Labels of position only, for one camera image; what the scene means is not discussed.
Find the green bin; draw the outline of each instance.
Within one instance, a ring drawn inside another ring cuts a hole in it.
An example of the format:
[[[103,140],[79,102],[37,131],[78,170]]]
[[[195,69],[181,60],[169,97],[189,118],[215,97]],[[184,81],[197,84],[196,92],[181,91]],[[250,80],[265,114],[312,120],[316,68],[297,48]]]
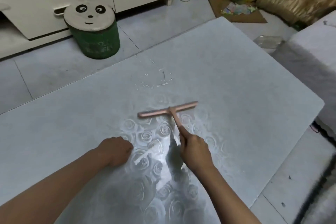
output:
[[[97,1],[78,1],[65,9],[64,20],[85,56],[106,59],[118,52],[119,32],[110,6]]]

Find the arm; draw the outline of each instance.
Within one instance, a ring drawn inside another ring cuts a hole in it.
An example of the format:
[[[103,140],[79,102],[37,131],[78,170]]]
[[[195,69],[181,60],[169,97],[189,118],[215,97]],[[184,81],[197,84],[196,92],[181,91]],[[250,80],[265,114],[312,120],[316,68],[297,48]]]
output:
[[[53,224],[72,198],[107,165],[127,162],[133,146],[122,137],[109,138],[79,159],[0,206],[3,224]]]
[[[208,192],[221,223],[260,224],[212,163],[204,139],[190,134],[183,126],[179,131],[182,159]]]

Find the cabinet leg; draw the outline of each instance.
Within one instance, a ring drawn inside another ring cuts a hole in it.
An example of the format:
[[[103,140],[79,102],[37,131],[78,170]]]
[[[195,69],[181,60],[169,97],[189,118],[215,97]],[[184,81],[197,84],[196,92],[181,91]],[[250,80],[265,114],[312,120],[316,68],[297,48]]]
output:
[[[173,0],[165,0],[165,2],[166,2],[166,5],[167,5],[167,6],[170,6],[170,5],[172,5]]]

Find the cardboard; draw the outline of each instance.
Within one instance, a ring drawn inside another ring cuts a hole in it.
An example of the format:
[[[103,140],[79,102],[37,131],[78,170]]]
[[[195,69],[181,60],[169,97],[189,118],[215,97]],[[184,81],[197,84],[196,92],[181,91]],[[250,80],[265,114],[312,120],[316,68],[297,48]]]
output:
[[[221,10],[230,4],[230,0],[208,0],[213,13],[216,18],[223,16],[229,22],[245,22],[245,23],[267,23],[266,19],[263,17],[259,10],[254,11],[251,14],[239,14],[239,15],[230,15],[230,14],[221,14]]]

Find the white lid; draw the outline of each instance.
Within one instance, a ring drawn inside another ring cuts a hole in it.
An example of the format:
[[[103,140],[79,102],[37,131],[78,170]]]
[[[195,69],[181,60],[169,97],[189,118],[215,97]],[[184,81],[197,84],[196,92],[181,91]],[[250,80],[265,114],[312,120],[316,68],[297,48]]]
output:
[[[108,28],[115,20],[112,8],[99,1],[77,1],[64,11],[65,21],[83,31],[100,31]]]

